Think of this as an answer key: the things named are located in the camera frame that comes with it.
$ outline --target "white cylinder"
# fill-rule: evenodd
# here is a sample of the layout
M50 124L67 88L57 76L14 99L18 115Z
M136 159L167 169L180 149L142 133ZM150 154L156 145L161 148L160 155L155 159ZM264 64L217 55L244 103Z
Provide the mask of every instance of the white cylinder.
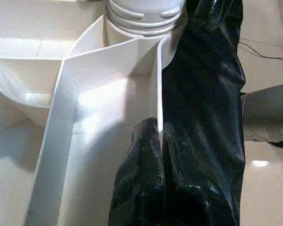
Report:
M139 35L166 33L180 23L185 0L108 0L111 20Z

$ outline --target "white plastic structure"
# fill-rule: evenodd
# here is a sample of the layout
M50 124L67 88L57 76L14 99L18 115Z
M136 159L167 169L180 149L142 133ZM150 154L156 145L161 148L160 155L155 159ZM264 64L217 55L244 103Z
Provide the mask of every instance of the white plastic structure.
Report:
M106 226L133 127L155 117L162 139L161 71L186 14L145 36L109 6L0 0L0 226Z

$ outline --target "glove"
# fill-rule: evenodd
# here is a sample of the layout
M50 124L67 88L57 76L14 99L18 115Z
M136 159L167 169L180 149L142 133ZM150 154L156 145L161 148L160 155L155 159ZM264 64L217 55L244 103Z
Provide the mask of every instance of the glove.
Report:
M187 0L186 9L195 30L215 31L226 17L233 0Z

